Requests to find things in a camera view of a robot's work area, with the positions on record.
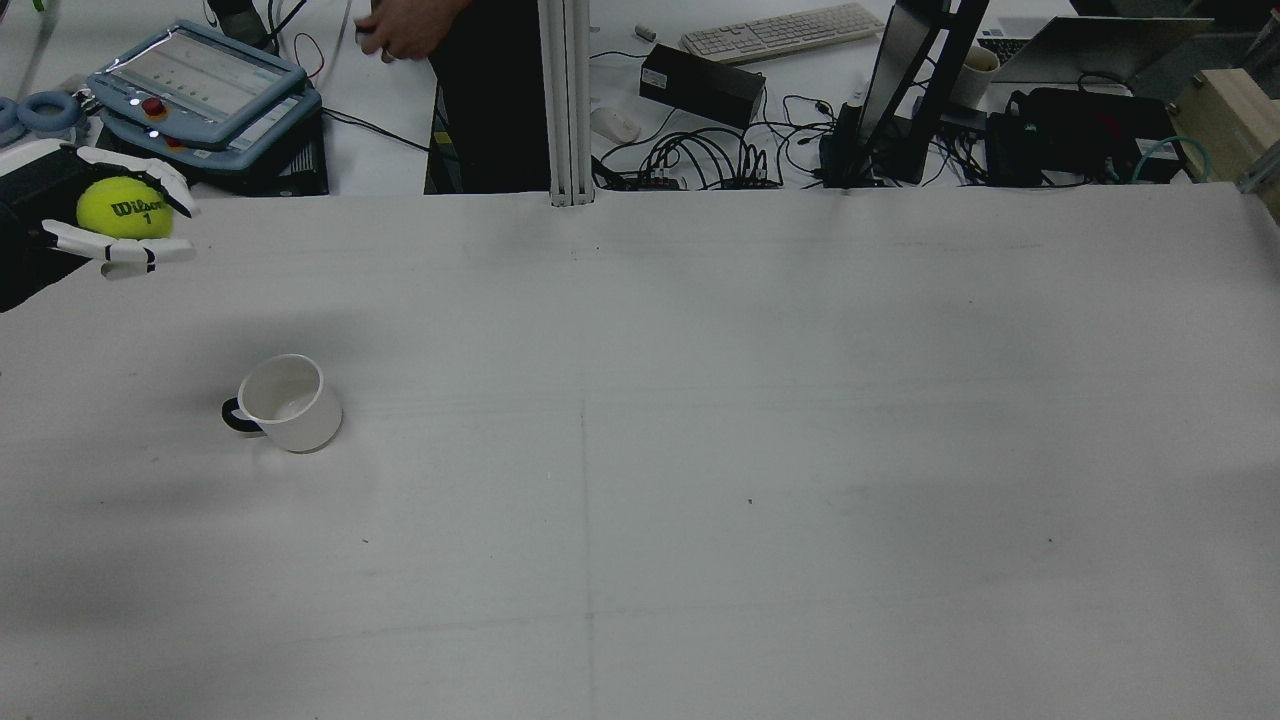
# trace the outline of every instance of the white mouse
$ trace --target white mouse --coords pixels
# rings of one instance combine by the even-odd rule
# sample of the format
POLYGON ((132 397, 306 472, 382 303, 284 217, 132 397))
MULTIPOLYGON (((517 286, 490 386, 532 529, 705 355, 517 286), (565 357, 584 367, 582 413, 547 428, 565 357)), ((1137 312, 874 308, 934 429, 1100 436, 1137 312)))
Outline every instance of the white mouse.
POLYGON ((635 142, 640 137, 640 124, 609 106, 591 110, 591 131, 613 142, 635 142))

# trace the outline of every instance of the robotic hand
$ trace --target robotic hand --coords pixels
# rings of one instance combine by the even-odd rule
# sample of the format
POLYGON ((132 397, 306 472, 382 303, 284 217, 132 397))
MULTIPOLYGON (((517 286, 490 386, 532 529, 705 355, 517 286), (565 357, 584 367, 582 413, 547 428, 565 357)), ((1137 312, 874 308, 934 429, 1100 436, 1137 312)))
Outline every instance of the robotic hand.
POLYGON ((100 179, 129 176, 154 187, 188 218, 198 209, 168 163, 97 147, 38 140, 0 154, 0 313, 58 282, 86 260, 104 260, 108 279, 155 270, 196 251, 177 238, 115 238, 76 227, 76 202, 100 179))

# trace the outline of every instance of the red emergency stop button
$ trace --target red emergency stop button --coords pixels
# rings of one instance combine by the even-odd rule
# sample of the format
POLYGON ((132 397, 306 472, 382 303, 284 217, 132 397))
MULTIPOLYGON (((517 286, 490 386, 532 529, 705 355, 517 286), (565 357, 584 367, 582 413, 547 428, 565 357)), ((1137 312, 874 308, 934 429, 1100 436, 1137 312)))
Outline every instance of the red emergency stop button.
POLYGON ((159 97, 147 97, 142 101, 142 111, 152 120, 159 120, 169 114, 169 108, 159 97))

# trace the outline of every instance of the black mug handle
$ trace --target black mug handle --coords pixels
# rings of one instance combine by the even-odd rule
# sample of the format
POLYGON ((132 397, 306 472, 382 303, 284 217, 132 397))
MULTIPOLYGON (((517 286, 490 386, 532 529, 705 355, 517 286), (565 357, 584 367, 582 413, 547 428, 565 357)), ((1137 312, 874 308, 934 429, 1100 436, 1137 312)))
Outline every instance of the black mug handle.
POLYGON ((239 400, 230 397, 227 402, 223 402, 223 421, 227 427, 238 433, 260 433, 262 432, 262 425, 259 425, 253 420, 246 420, 243 418, 237 418, 232 413, 239 410, 239 400))

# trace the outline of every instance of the yellow tennis ball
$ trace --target yellow tennis ball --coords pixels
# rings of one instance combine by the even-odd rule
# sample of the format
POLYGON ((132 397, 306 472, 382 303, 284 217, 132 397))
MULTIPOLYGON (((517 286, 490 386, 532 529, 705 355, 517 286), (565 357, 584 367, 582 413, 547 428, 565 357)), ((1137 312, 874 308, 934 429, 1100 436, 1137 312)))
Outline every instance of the yellow tennis ball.
POLYGON ((169 237, 173 208, 150 184, 131 177, 100 179, 76 202, 76 224, 111 237, 169 237))

